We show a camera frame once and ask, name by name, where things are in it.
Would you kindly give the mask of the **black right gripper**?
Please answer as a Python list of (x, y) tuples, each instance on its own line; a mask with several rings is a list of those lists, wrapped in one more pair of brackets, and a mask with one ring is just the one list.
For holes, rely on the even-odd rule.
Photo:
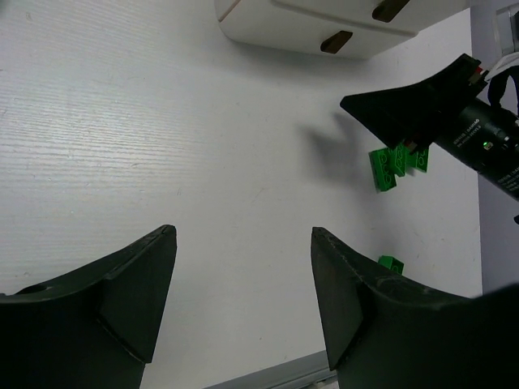
[(345, 96), (340, 107), (385, 146), (421, 151), (435, 142), (518, 199), (518, 116), (477, 98), (486, 86), (480, 64), (464, 53), (421, 82)]

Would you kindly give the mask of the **green long lego brick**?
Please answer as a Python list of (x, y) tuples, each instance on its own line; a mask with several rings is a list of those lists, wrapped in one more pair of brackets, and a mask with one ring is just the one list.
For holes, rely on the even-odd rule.
[(404, 177), (407, 171), (408, 150), (404, 144), (389, 150), (389, 168), (398, 177)]

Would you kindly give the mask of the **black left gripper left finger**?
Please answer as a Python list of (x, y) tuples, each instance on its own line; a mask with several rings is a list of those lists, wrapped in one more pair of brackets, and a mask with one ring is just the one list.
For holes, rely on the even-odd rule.
[(67, 274), (1, 296), (3, 388), (138, 388), (177, 252), (163, 225)]

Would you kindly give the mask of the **white three-drawer storage box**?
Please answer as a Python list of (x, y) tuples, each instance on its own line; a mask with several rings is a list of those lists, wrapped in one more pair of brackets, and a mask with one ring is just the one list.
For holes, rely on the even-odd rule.
[(298, 53), (368, 59), (465, 9), (467, 1), (216, 1), (232, 41)]

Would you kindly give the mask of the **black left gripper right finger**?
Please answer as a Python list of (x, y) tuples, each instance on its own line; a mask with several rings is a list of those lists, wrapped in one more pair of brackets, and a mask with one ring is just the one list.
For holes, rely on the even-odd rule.
[(518, 287), (475, 298), (415, 282), (322, 227), (311, 265), (329, 368), (342, 388), (515, 388)]

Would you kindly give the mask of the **green square lego brick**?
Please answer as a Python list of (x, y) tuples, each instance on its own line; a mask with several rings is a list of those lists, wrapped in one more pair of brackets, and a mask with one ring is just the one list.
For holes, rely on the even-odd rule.
[(399, 275), (403, 274), (404, 271), (404, 263), (399, 259), (396, 259), (389, 255), (381, 255), (378, 259), (378, 264), (386, 267), (387, 269), (396, 272)]

